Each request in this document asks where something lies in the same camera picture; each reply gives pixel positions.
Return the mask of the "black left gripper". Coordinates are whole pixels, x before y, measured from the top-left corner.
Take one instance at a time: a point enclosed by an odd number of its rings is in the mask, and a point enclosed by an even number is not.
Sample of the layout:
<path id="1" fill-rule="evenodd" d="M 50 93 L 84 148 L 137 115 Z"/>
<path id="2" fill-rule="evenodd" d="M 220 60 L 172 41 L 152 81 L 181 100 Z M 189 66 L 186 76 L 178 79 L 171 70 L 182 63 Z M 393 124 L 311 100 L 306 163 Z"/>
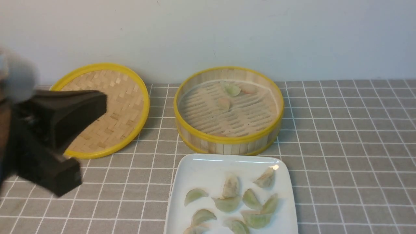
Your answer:
<path id="1" fill-rule="evenodd" d="M 13 109 L 19 109 L 29 129 L 16 125 Z M 1 100 L 1 188 L 14 174 L 56 197 L 80 186 L 80 163 L 62 153 L 106 112 L 107 95 L 98 90 L 39 89 L 24 102 Z"/>

